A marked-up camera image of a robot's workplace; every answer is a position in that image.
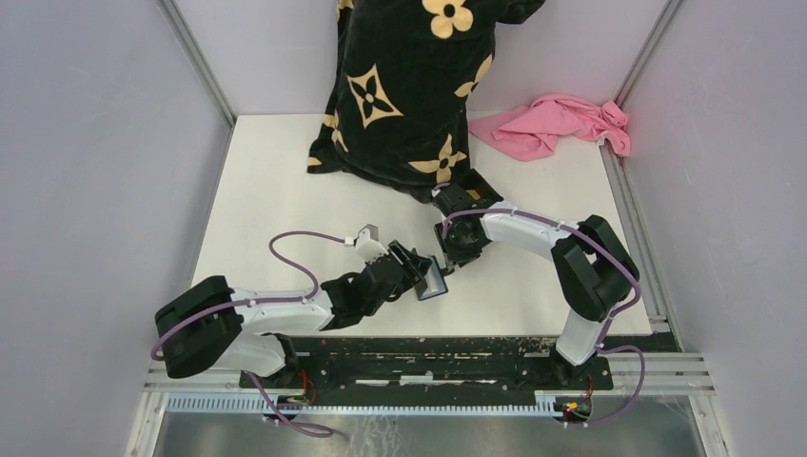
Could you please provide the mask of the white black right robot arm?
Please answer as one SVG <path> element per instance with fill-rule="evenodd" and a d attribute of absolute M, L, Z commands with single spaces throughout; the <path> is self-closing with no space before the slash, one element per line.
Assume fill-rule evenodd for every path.
<path fill-rule="evenodd" d="M 551 262 L 570 310 L 549 366 L 552 381 L 573 388 L 588 374 L 615 317 L 640 300 L 640 274 L 610 224 L 598 215 L 564 221 L 524 209 L 494 192 L 443 184 L 432 192 L 446 262 L 465 265 L 492 243 Z"/>

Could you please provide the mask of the black plastic bin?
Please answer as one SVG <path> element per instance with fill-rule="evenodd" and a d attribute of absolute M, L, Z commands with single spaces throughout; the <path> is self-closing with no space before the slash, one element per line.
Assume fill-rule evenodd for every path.
<path fill-rule="evenodd" d="M 482 189 L 489 191 L 491 193 L 495 192 L 497 194 L 498 202 L 502 202 L 504 198 L 496 192 L 491 185 L 475 170 L 470 169 L 463 175 L 461 187 L 466 192 L 468 189 Z"/>

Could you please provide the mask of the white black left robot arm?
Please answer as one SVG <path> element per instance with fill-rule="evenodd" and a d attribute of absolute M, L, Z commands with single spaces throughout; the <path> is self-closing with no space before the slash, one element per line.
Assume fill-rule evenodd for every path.
<path fill-rule="evenodd" d="M 251 372 L 288 387 L 300 368 L 291 342 L 296 332 L 358 325 L 381 305 L 414 291 L 421 301 L 447 293 L 435 257 L 393 241 L 359 272 L 348 272 L 311 290 L 233 288 L 223 275 L 207 277 L 155 314 L 152 351 L 171 379 L 211 368 Z"/>

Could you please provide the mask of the black leather card holder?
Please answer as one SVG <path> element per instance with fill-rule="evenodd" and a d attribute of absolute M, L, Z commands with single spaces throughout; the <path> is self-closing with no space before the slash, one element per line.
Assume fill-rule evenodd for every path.
<path fill-rule="evenodd" d="M 430 255 L 425 258 L 426 269 L 415 282 L 413 289 L 419 301 L 426 301 L 444 295 L 449 291 L 445 278 L 454 272 L 449 266 L 442 268 L 438 259 Z"/>

